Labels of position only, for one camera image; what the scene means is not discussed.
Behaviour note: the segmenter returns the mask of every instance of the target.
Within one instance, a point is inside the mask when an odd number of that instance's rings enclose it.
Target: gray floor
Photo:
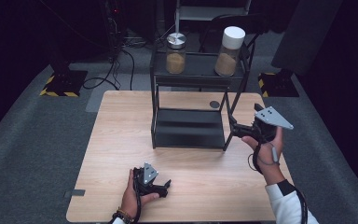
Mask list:
[[[260,93],[257,74],[278,70],[270,61],[281,37],[260,37],[247,91]],[[196,47],[195,39],[190,34],[194,46],[188,50]],[[135,60],[132,89],[150,90],[150,50],[126,50]],[[121,89],[128,90],[131,58],[120,54],[118,60],[117,78]],[[104,77],[110,64],[102,57],[70,67],[88,70],[88,78]],[[47,67],[37,75],[0,123],[0,223],[67,223],[70,201],[63,195],[75,186],[102,94],[113,90],[103,84],[82,89],[78,98],[39,96],[51,73]],[[283,152],[294,182],[321,223],[358,223],[358,179],[307,94],[295,77],[293,81],[300,97],[264,101],[295,125],[294,131],[285,132]]]

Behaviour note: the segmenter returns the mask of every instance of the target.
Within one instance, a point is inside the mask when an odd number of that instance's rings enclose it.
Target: hand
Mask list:
[[[258,142],[250,136],[244,136],[242,141],[248,144],[253,150],[255,150],[258,145]],[[277,127],[275,138],[269,143],[262,144],[258,153],[257,165],[260,167],[268,185],[276,184],[284,180],[279,164],[273,163],[272,147],[275,147],[279,159],[283,149],[282,127]]]
[[[147,203],[159,198],[157,193],[150,193],[141,197],[141,204],[144,206]],[[133,170],[130,170],[129,182],[126,190],[123,194],[123,199],[121,201],[121,210],[126,212],[131,218],[136,217],[136,212],[138,210],[137,202],[136,202],[136,194],[133,189]]]

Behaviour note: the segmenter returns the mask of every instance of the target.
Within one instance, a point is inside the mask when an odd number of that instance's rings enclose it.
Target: brown granular contents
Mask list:
[[[220,76],[232,76],[237,62],[226,53],[219,54],[214,71]]]
[[[172,53],[167,56],[167,70],[172,74],[179,74],[185,70],[185,57],[178,53]]]

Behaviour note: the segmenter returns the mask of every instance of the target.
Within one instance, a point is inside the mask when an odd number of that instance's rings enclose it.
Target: black bracket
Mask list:
[[[140,196],[144,196],[149,193],[158,193],[160,198],[167,197],[168,188],[171,185],[171,180],[167,181],[164,186],[154,185],[153,182],[158,175],[158,171],[156,171],[150,164],[145,162],[145,167],[134,168],[133,169],[133,178],[134,187],[137,185],[137,189],[139,191]]]
[[[263,108],[263,106],[255,104],[255,111],[255,121],[252,123],[252,126],[239,124],[232,115],[228,114],[230,130],[233,136],[239,138],[251,136],[257,142],[267,143],[275,138],[277,126],[289,130],[294,129],[294,126],[272,106]]]

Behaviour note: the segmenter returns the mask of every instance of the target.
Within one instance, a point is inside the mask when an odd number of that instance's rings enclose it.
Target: jar with white lid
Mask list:
[[[214,67],[214,71],[219,76],[230,77],[234,75],[244,38],[245,31],[240,27],[228,26],[225,29],[222,46]]]
[[[171,74],[180,74],[186,64],[186,36],[173,33],[167,37],[167,71]]]

